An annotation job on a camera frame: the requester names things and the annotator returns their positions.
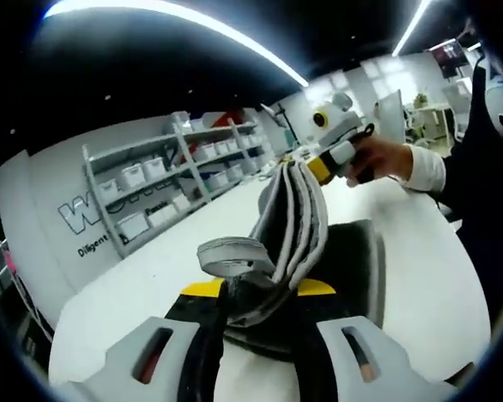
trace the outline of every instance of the office room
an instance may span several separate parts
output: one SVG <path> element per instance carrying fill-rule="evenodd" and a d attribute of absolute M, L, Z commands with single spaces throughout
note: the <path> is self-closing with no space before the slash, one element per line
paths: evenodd
<path fill-rule="evenodd" d="M 48 399 L 463 398 L 503 334 L 473 11 L 0 4 L 0 359 Z"/>

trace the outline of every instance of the yellow stripe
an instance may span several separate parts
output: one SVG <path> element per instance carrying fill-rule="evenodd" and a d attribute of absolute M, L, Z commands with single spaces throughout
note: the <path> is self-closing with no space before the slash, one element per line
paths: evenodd
<path fill-rule="evenodd" d="M 315 159 L 309 161 L 308 168 L 311 170 L 311 173 L 315 176 L 319 183 L 324 182 L 332 174 L 326 165 L 324 165 L 324 162 L 322 162 L 320 157 L 316 157 Z"/>
<path fill-rule="evenodd" d="M 319 296 L 334 294 L 335 290 L 332 286 L 315 279 L 304 279 L 298 285 L 299 296 Z"/>
<path fill-rule="evenodd" d="M 181 291 L 181 295 L 218 297 L 218 295 L 220 295 L 220 287 L 223 281 L 223 279 L 213 279 L 210 282 L 196 282 L 186 286 Z"/>

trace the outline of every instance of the wall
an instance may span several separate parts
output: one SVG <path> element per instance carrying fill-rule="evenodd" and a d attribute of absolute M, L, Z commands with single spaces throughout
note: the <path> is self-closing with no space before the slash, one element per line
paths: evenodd
<path fill-rule="evenodd" d="M 474 57 L 470 52 L 467 55 L 470 65 L 465 66 L 463 72 L 471 76 Z M 375 103 L 395 90 L 401 90 L 404 105 L 412 104 L 418 92 L 426 94 L 431 104 L 445 103 L 442 88 L 448 83 L 429 52 L 395 58 L 388 55 L 366 60 L 358 69 L 335 71 L 320 77 L 310 82 L 308 88 L 282 99 L 280 103 L 287 109 L 299 141 L 305 143 L 314 141 L 319 132 L 310 122 L 314 108 L 331 98 L 334 90 L 346 92 L 354 101 L 353 110 L 372 121 Z M 276 144 L 277 148 L 283 148 L 281 130 L 272 124 L 265 124 L 265 130 L 272 146 Z"/>
<path fill-rule="evenodd" d="M 88 194 L 82 145 L 96 153 L 155 137 L 165 118 L 89 131 L 31 157 L 22 152 L 0 167 L 4 233 L 19 275 L 50 325 L 69 298 L 121 260 Z M 158 198 L 154 190 L 132 202 L 151 205 Z M 138 209 L 127 203 L 117 206 L 118 213 Z"/>

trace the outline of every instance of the white shelf unit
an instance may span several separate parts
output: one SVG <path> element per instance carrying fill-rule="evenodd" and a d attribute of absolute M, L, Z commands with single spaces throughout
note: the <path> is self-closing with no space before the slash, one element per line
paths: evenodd
<path fill-rule="evenodd" d="M 193 131 L 184 133 L 183 122 L 179 119 L 182 116 L 182 112 L 174 113 L 169 118 L 166 127 L 161 127 L 161 131 L 172 131 L 165 132 L 162 136 L 149 138 L 147 140 L 141 140 L 138 142 L 127 144 L 123 147 L 115 147 L 112 149 L 105 150 L 104 152 L 96 153 L 91 155 L 89 149 L 86 145 L 83 146 L 82 151 L 84 155 L 84 170 L 85 176 L 88 183 L 88 188 L 91 191 L 92 199 L 95 201 L 96 209 L 101 216 L 101 221 L 105 225 L 106 231 L 108 232 L 112 243 L 116 247 L 118 254 L 122 258 L 126 258 L 128 255 L 134 251 L 141 248 L 147 242 L 151 241 L 165 230 L 169 229 L 174 224 L 177 224 L 180 220 L 186 218 L 189 214 L 193 213 L 196 209 L 202 207 L 204 204 L 209 203 L 214 198 L 219 197 L 223 193 L 229 191 L 231 188 L 239 184 L 242 178 L 232 181 L 222 188 L 217 188 L 213 191 L 209 191 L 205 185 L 205 181 L 201 178 L 199 167 L 207 166 L 211 163 L 225 163 L 228 164 L 228 160 L 235 159 L 238 155 L 241 155 L 242 161 L 247 163 L 252 162 L 250 158 L 249 150 L 252 148 L 259 148 L 262 144 L 255 144 L 253 146 L 245 146 L 242 142 L 242 137 L 250 134 L 256 134 L 256 121 L 246 122 L 244 124 L 235 125 L 230 119 L 229 126 L 225 127 L 215 127 L 210 129 L 205 129 L 201 131 Z M 228 152 L 223 155 L 216 155 L 215 157 L 209 158 L 208 160 L 196 162 L 189 151 L 190 143 L 194 142 L 215 142 L 216 140 L 225 139 L 235 139 L 238 145 L 238 150 L 233 152 Z M 166 174 L 160 178 L 146 180 L 145 182 L 124 191 L 120 191 L 114 198 L 104 199 L 99 189 L 99 184 L 101 184 L 100 177 L 106 176 L 111 177 L 114 171 L 117 172 L 120 167 L 126 166 L 127 164 L 132 164 L 142 157 L 147 157 L 150 155 L 163 156 L 164 165 L 166 168 L 169 166 L 169 160 L 166 157 L 165 147 L 167 145 L 177 146 L 178 148 L 178 158 L 183 157 L 185 163 L 176 167 L 175 169 L 169 169 Z M 132 197 L 137 197 L 141 192 L 145 192 L 150 188 L 155 187 L 157 184 L 162 184 L 163 182 L 171 182 L 174 186 L 178 187 L 178 177 L 183 173 L 188 173 L 195 181 L 195 187 L 199 190 L 200 197 L 198 199 L 190 200 L 190 206 L 182 211 L 179 211 L 173 218 L 163 224 L 151 227 L 145 232 L 141 233 L 132 240 L 126 242 L 122 239 L 119 230 L 117 229 L 116 220 L 112 219 L 109 209 L 122 203 Z"/>

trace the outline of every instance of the ceiling light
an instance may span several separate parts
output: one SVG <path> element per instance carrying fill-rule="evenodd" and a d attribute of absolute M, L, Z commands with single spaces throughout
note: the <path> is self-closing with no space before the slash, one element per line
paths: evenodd
<path fill-rule="evenodd" d="M 301 86 L 309 86 L 308 81 L 285 64 L 285 62 L 279 59 L 274 53 L 264 48 L 253 39 L 248 38 L 243 33 L 240 33 L 236 29 L 233 29 L 232 27 L 225 25 L 212 17 L 198 13 L 195 10 L 162 0 L 63 0 L 52 6 L 49 11 L 46 12 L 44 18 L 48 18 L 56 14 L 68 13 L 70 11 L 84 10 L 87 8 L 136 8 L 151 10 L 157 13 L 169 14 L 174 17 L 186 19 L 192 23 L 197 23 L 206 28 L 212 29 L 219 34 L 246 46 L 276 65 L 279 69 L 283 70 Z"/>
<path fill-rule="evenodd" d="M 432 2 L 432 0 L 421 0 L 421 2 L 419 3 L 419 7 L 417 8 L 416 13 L 413 16 L 412 21 L 410 22 L 410 25 L 408 25 L 406 32 L 403 34 L 401 40 L 399 40 L 399 43 L 397 44 L 395 50 L 393 50 L 393 53 L 392 53 L 393 57 L 397 57 L 399 55 L 399 52 L 401 51 L 402 47 L 404 46 L 404 44 L 406 43 L 406 41 L 408 40 L 408 38 L 412 34 L 413 30 L 416 28 L 417 23 L 419 23 L 419 20 L 421 19 L 421 17 L 425 13 L 425 11 L 427 10 L 427 8 L 431 2 Z"/>
<path fill-rule="evenodd" d="M 471 52 L 472 50 L 478 49 L 481 46 L 482 46 L 481 42 L 478 42 L 478 43 L 474 44 L 473 46 L 469 46 L 468 51 Z"/>
<path fill-rule="evenodd" d="M 436 50 L 437 48 L 441 48 L 442 46 L 445 46 L 446 44 L 451 44 L 455 40 L 456 39 L 447 39 L 447 40 L 444 40 L 441 44 L 437 44 L 436 46 L 433 46 L 429 50 L 432 52 L 433 50 Z"/>

